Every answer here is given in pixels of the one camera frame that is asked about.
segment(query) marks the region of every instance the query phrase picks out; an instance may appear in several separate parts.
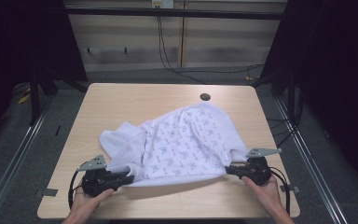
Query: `gray floor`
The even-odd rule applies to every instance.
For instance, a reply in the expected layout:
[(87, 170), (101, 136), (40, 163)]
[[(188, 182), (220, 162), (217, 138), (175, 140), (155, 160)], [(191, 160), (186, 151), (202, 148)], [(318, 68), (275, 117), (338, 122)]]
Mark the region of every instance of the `gray floor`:
[[(241, 67), (208, 68), (192, 70), (239, 71)], [(206, 84), (247, 85), (255, 81), (259, 70), (243, 71), (231, 74), (216, 74), (211, 72), (183, 73), (182, 75), (196, 78)], [(197, 80), (183, 77), (166, 69), (148, 69), (116, 72), (88, 73), (89, 85), (93, 82), (136, 82), (136, 83), (188, 83), (200, 84)], [(60, 156), (66, 138), (76, 118), (77, 111), (85, 96), (64, 83), (57, 83), (59, 92), (52, 99), (46, 117), (37, 133), (19, 171), (10, 185), (6, 197), (0, 204), (0, 223), (61, 223), (61, 220), (44, 220), (37, 216), (37, 208), (41, 199), (34, 196), (38, 189), (45, 189)], [(276, 143), (280, 143), (289, 134), (284, 122), (275, 121), (282, 115), (277, 106), (277, 100), (285, 101), (283, 97), (273, 97), (269, 85), (256, 89), (263, 106), (268, 124), (274, 134)], [(0, 176), (2, 176), (11, 159), (14, 157), (23, 136), (28, 131), (30, 121), (30, 102), (17, 104), (20, 95), (13, 96), (10, 109), (0, 124)], [(300, 130), (312, 158), (316, 161), (328, 187), (337, 199), (344, 217), (348, 223), (358, 223), (358, 174), (346, 163), (339, 147), (334, 141), (325, 138), (324, 126), (312, 114), (307, 104), (299, 123)], [(320, 191), (311, 178), (303, 159), (298, 152), (293, 139), (289, 137), (282, 145), (282, 160), (292, 185), (300, 192), (296, 194), (301, 214), (295, 217), (296, 223), (335, 223), (325, 206)], [(243, 223), (241, 220), (197, 220), (197, 223)], [(245, 223), (272, 223), (271, 220), (246, 219)]]

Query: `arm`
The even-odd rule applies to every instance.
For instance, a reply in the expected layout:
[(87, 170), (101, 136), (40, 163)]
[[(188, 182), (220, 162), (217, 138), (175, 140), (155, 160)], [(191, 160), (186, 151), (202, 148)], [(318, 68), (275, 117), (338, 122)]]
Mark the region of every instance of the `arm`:
[(97, 197), (91, 198), (83, 192), (81, 187), (77, 188), (71, 212), (66, 220), (63, 221), (63, 224), (86, 223), (100, 203), (109, 198), (113, 192), (114, 191), (112, 189), (107, 189)]
[(277, 179), (272, 176), (267, 185), (257, 186), (250, 178), (244, 176), (242, 181), (248, 186), (256, 195), (258, 201), (263, 205), (268, 214), (274, 219), (277, 224), (292, 224), (295, 223), (287, 214), (278, 192)]

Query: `tabletop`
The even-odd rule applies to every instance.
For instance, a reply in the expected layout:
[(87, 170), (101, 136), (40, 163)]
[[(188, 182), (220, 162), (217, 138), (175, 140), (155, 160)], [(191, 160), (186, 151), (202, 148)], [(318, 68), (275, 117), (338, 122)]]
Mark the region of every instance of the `tabletop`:
[[(95, 83), (89, 86), (49, 181), (48, 189), (57, 189), (57, 195), (45, 196), (37, 214), (41, 218), (67, 217), (70, 211), (67, 198), (69, 183), (76, 168), (101, 154), (110, 162), (98, 141), (103, 131), (116, 130), (124, 121), (137, 126), (177, 108), (200, 103), (203, 93), (209, 94), (209, 102), (231, 117), (248, 149), (276, 148), (252, 87)], [(286, 175), (279, 154), (266, 158), (269, 166)], [(81, 176), (82, 173), (79, 173), (75, 183), (80, 182)], [(280, 194), (284, 204), (285, 195), (283, 192)], [(291, 192), (291, 216), (296, 217), (299, 212), (296, 197)], [(171, 186), (123, 186), (101, 203), (93, 214), (94, 218), (100, 219), (267, 216), (255, 195), (234, 175)]]

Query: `human hand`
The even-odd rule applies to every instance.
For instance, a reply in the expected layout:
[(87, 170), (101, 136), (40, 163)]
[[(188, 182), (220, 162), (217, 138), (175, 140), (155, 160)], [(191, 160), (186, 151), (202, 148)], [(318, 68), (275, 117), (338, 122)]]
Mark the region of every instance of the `human hand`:
[(281, 204), (278, 182), (275, 176), (272, 175), (267, 184), (264, 186), (257, 186), (257, 184), (255, 184), (255, 182), (247, 176), (243, 176), (242, 181), (254, 192), (257, 200), (260, 201), (276, 223), (294, 223)]
[(112, 189), (107, 189), (97, 197), (92, 198), (88, 194), (84, 193), (81, 187), (77, 188), (75, 191), (75, 198), (71, 212), (63, 223), (86, 223), (87, 220), (89, 220), (91, 217), (92, 213), (94, 213), (95, 209), (97, 209), (97, 207), (100, 205), (100, 203), (112, 196), (113, 192), (114, 191)]

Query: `small round object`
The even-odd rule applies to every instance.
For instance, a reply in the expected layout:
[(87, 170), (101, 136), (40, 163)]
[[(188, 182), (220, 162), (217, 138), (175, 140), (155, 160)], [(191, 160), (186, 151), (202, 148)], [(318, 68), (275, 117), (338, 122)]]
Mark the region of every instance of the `small round object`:
[(203, 93), (203, 94), (200, 95), (200, 98), (203, 101), (209, 101), (209, 100), (211, 100), (211, 95), (208, 94), (208, 93)]

